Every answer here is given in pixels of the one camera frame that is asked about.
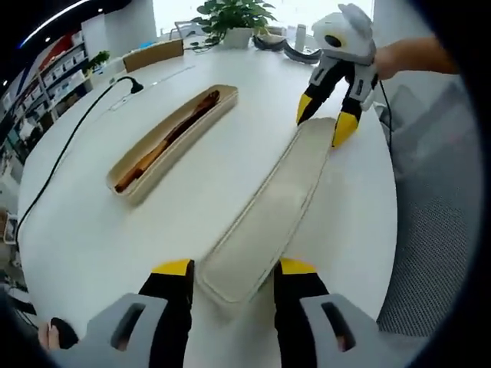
brown wooden stick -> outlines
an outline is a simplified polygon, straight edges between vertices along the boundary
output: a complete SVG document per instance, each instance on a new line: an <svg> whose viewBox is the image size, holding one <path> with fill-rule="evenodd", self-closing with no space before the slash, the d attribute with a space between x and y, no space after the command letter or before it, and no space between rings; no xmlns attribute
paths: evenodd
<svg viewBox="0 0 491 368"><path fill-rule="evenodd" d="M177 138L186 132L186 130L188 130L197 120L214 108L218 103L219 98L220 92L217 90L214 90L211 94L206 96L188 118L177 124L154 149L143 156L140 161L138 161L138 163L133 166L119 182L117 182L114 186L116 192L123 192L134 180L139 179L168 146L176 141Z"/></svg>

gray gripper housing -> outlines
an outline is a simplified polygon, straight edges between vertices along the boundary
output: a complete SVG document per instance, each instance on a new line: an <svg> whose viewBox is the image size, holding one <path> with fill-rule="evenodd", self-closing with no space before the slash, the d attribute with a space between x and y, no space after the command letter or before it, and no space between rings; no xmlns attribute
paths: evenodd
<svg viewBox="0 0 491 368"><path fill-rule="evenodd" d="M165 299L125 294L89 321L79 343L67 350L52 350L51 356L59 366L69 368L148 367L153 335L166 306ZM126 350L119 351L115 339L135 312L141 314Z"/></svg>
<svg viewBox="0 0 491 368"><path fill-rule="evenodd" d="M404 366L381 339L377 323L345 297L321 295L303 298L300 303L314 337L317 368ZM335 324L348 332L346 351L339 350Z"/></svg>

white round table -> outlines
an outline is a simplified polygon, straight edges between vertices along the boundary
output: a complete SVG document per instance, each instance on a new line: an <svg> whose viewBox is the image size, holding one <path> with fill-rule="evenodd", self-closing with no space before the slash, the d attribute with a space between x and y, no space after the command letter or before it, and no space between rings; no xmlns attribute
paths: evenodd
<svg viewBox="0 0 491 368"><path fill-rule="evenodd" d="M293 137L298 99L311 72L311 66L282 54L253 49L187 52L133 72L147 88L122 104L118 101L130 85L119 83L83 123L21 229L25 280L39 317L63 318L82 337L95 314L121 295L137 293L156 265L179 258L199 261ZM106 187L109 169L151 127L213 84L237 86L239 104L144 203L134 209L124 205ZM346 88L340 82L315 116L336 117ZM19 216L103 89L77 102L28 157ZM397 203L387 144L373 108L363 114L356 134L332 153L329 166L322 180L331 195L314 197L315 218L298 230L315 251L289 249L286 255L314 263L330 292L377 318L394 262ZM195 287L185 365L279 366L274 312L271 283L233 321L222 319Z"/></svg>

long narrow tray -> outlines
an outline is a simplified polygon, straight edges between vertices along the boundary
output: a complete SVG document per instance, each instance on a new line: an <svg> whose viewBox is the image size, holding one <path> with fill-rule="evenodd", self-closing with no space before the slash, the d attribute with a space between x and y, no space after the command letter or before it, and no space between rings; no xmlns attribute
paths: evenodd
<svg viewBox="0 0 491 368"><path fill-rule="evenodd" d="M117 184L131 169L164 138L167 138L180 123L182 123L199 103L210 93L217 90L220 93L219 102L205 115L199 118L191 127L173 141L138 179L135 179L125 190L116 190ZM139 140L109 171L106 184L114 195L121 197L131 205L140 204L153 187L172 168L172 166L193 146L206 131L216 123L227 111L232 109L238 100L236 87L217 84L211 86L192 100L182 105L161 123L155 126L147 135Z"/></svg>
<svg viewBox="0 0 491 368"><path fill-rule="evenodd" d="M304 122L241 215L201 261L196 281L233 316L248 303L292 239L328 160L335 121Z"/></svg>

white pot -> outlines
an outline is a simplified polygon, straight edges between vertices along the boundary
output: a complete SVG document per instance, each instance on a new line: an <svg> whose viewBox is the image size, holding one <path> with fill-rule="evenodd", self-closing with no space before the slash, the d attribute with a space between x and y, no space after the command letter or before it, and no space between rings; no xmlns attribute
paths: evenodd
<svg viewBox="0 0 491 368"><path fill-rule="evenodd" d="M247 48L252 36L252 28L229 29L223 39L226 48Z"/></svg>

